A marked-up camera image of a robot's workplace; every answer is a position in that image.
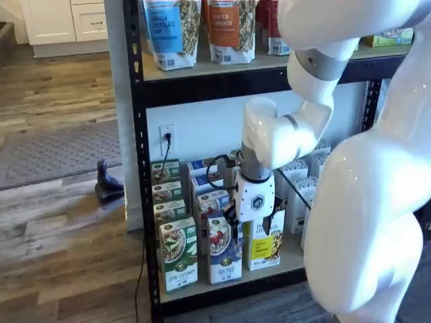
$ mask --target green cereal box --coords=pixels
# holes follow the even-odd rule
[[[413,29],[397,29],[392,32],[384,32],[376,36],[367,36],[364,41],[371,47],[384,47],[411,44],[413,41]]]
[[[166,291],[197,281],[196,225],[192,217],[160,226],[162,274]]]
[[[163,161],[153,161],[151,163],[151,181],[153,185],[180,180],[180,162],[178,159],[166,160],[163,174],[161,175],[162,168]]]
[[[152,193],[153,204],[165,203],[183,198],[180,181],[153,185]]]
[[[156,225],[184,219],[187,216],[184,200],[156,204],[153,210]]]

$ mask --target black metal shelf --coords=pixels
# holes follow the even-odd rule
[[[264,94],[289,90],[285,63],[268,68],[256,68],[255,63],[242,70],[227,69],[219,73],[201,73],[194,75],[199,68],[184,72],[162,72],[158,77],[144,79],[145,62],[141,44],[139,27],[138,0],[123,0],[124,19],[126,27],[127,53],[131,95],[135,125],[135,138],[141,187],[143,223],[145,233],[145,254],[153,322],[163,322],[164,317],[215,303],[230,301],[280,287],[305,281],[305,270],[295,268],[291,271],[275,273],[268,277],[228,284],[222,288],[208,289],[204,293],[188,295],[163,301],[159,284],[159,272],[156,253],[156,235],[151,195],[150,154],[147,133],[146,109],[159,106],[186,104],[206,100],[217,100],[237,96]],[[366,130],[374,123],[374,114],[381,82],[390,78],[402,63],[409,47],[398,49],[364,49],[352,59],[341,78],[340,83],[372,81],[366,100],[364,127]]]
[[[341,77],[340,84],[392,78],[405,55],[371,57],[351,60]],[[236,96],[249,96],[292,89],[285,67],[251,69],[230,73],[179,77],[144,81],[140,88],[145,96],[145,107],[170,106]],[[151,93],[172,93],[175,96],[151,96]]]

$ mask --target power cord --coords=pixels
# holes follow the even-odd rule
[[[158,180],[158,182],[160,182],[162,180],[162,178],[163,178],[164,164],[166,163],[166,158],[168,158],[168,153],[169,153],[169,149],[170,149],[170,138],[171,138],[171,136],[172,135],[170,133],[166,133],[164,135],[164,138],[168,142],[168,148],[166,149],[166,154],[165,154],[164,159],[163,159],[162,170],[160,171],[160,173],[158,175],[156,175],[156,179]]]
[[[311,210],[311,206],[308,204],[308,202],[302,197],[302,195],[298,192],[298,190],[296,189],[296,187],[292,184],[292,182],[289,180],[289,178],[287,178],[286,175],[284,175],[284,173],[281,170],[277,170],[277,172],[279,172],[284,180],[290,185],[290,187],[292,187],[295,191],[295,193],[299,196],[299,198],[302,200],[302,202],[304,202],[305,206]]]
[[[166,149],[166,154],[165,154],[164,159],[163,159],[162,170],[160,171],[160,174],[158,175],[158,177],[155,176],[158,182],[161,181],[161,179],[163,178],[164,165],[166,163],[166,159],[168,158],[171,137],[172,137],[172,135],[170,133],[166,133],[164,135],[164,138],[168,142],[168,148]],[[139,285],[141,284],[141,278],[142,278],[142,272],[143,272],[143,264],[144,264],[144,262],[145,262],[145,236],[142,235],[142,261],[141,261],[141,270],[139,272],[139,276],[137,278],[137,283],[136,283],[136,288],[135,288],[135,317],[136,317],[136,323],[139,323],[139,315],[138,315],[138,311],[137,311],[137,294],[139,292]]]
[[[224,155],[218,155],[215,156],[210,163],[207,166],[207,179],[208,179],[208,183],[209,185],[211,185],[213,188],[215,188],[216,190],[238,190],[238,185],[234,185],[234,186],[217,186],[215,185],[212,181],[211,178],[209,177],[209,169],[211,168],[212,165],[216,164],[216,161],[218,161],[219,159],[223,159],[224,163],[226,164],[226,169],[228,168],[232,168],[236,166],[236,163],[234,160],[231,160],[226,154]]]

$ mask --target blue cereal box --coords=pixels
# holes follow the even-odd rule
[[[212,217],[207,220],[209,232],[209,282],[225,283],[240,279],[242,276],[242,227],[238,226],[238,237],[233,236],[233,229],[226,219]]]

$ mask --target cabinet drawer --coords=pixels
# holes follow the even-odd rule
[[[92,3],[103,3],[103,0],[71,0],[72,5],[89,5]]]
[[[103,3],[72,5],[77,42],[108,39]]]

